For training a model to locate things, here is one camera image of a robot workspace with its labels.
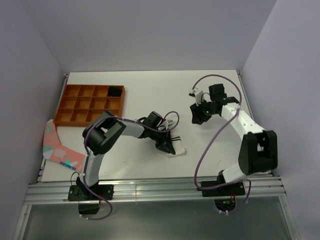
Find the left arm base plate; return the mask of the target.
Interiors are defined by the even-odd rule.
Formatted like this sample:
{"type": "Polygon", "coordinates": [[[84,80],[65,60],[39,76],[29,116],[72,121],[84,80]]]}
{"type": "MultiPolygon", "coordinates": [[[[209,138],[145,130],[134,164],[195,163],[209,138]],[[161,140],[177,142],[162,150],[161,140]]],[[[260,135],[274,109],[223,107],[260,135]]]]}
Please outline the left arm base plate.
{"type": "Polygon", "coordinates": [[[96,195],[92,194],[86,188],[82,190],[78,185],[72,185],[69,188],[67,200],[69,202],[83,202],[83,201],[98,201],[101,198],[105,200],[112,200],[114,194],[114,185],[112,184],[98,184],[91,190],[96,195]]]}

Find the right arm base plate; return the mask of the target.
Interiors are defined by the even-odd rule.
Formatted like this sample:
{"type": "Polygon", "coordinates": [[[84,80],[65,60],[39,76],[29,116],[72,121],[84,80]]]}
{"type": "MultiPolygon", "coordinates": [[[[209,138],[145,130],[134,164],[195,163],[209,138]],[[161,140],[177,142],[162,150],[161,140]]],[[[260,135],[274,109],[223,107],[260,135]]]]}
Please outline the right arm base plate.
{"type": "Polygon", "coordinates": [[[201,190],[203,197],[231,197],[231,196],[244,196],[246,194],[244,184],[237,182],[222,186],[211,190],[201,190]]]}

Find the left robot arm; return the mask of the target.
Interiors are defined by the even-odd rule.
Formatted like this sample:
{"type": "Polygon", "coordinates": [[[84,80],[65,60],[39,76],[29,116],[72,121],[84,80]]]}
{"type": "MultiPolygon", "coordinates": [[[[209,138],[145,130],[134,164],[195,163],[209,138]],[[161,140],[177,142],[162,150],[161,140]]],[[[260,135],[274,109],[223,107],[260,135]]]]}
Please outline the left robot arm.
{"type": "Polygon", "coordinates": [[[180,147],[174,141],[180,138],[171,134],[171,125],[171,121],[167,121],[155,111],[147,117],[135,120],[118,117],[108,110],[104,111],[82,133],[87,157],[84,160],[84,169],[76,180],[79,194],[86,200],[96,197],[102,160],[120,136],[149,138],[155,142],[157,150],[171,155],[177,154],[180,147]]]}

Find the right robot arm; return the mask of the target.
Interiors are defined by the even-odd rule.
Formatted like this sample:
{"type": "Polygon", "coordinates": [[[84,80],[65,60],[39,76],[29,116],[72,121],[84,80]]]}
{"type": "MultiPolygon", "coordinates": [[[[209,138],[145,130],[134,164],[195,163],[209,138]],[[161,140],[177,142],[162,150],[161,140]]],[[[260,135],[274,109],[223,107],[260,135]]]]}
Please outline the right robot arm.
{"type": "Polygon", "coordinates": [[[209,88],[210,101],[203,99],[203,91],[190,90],[195,98],[190,106],[191,122],[201,125],[213,115],[219,115],[230,124],[241,139],[237,163],[219,173],[217,191],[229,194],[234,188],[234,181],[243,180],[256,173],[264,173],[278,166],[278,138],[273,130],[265,130],[258,125],[242,108],[234,96],[227,96],[222,83],[209,88]]]}

